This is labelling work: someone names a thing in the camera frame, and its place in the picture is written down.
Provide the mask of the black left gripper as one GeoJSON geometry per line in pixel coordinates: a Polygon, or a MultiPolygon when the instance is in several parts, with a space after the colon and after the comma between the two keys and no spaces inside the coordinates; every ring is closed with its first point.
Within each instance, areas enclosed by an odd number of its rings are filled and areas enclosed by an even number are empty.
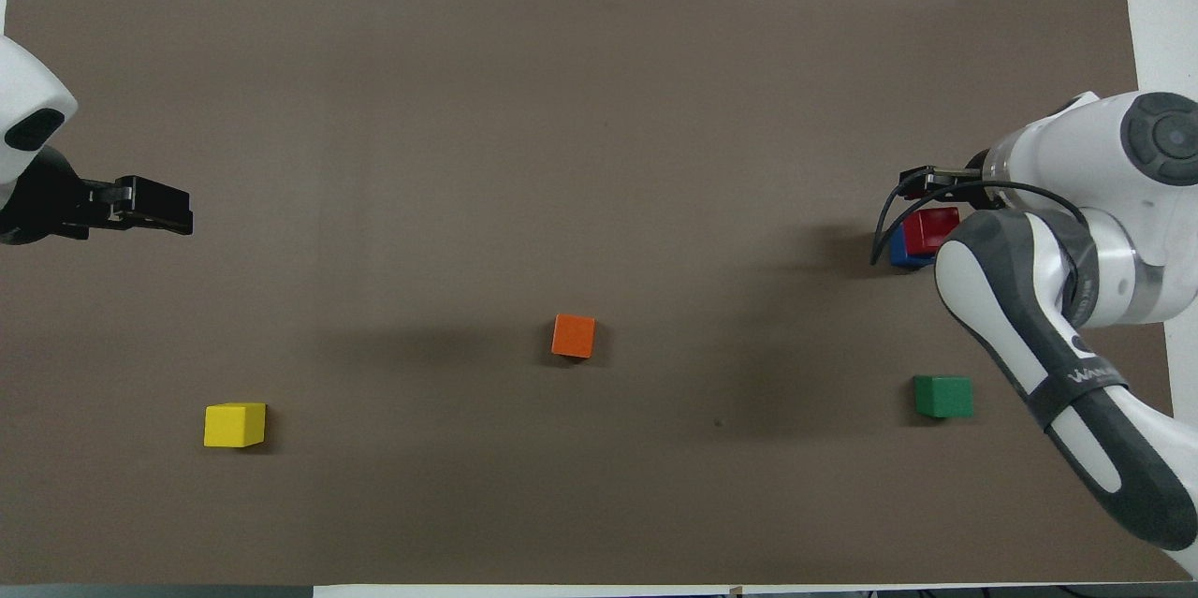
{"type": "Polygon", "coordinates": [[[131,175],[115,182],[116,197],[110,204],[102,198],[109,188],[109,182],[81,179],[63,155],[47,146],[11,189],[1,211],[1,242],[30,244],[52,235],[86,240],[91,228],[194,232],[188,192],[131,175]]]}

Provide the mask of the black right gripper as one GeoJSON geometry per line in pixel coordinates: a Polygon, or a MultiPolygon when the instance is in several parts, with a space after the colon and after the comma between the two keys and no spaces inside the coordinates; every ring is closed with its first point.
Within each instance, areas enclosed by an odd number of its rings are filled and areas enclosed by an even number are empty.
{"type": "Polygon", "coordinates": [[[932,200],[945,204],[967,204],[978,211],[991,210],[991,197],[985,187],[970,187],[984,176],[980,168],[920,167],[898,173],[898,197],[903,200],[931,197],[933,192],[952,187],[932,200]]]}

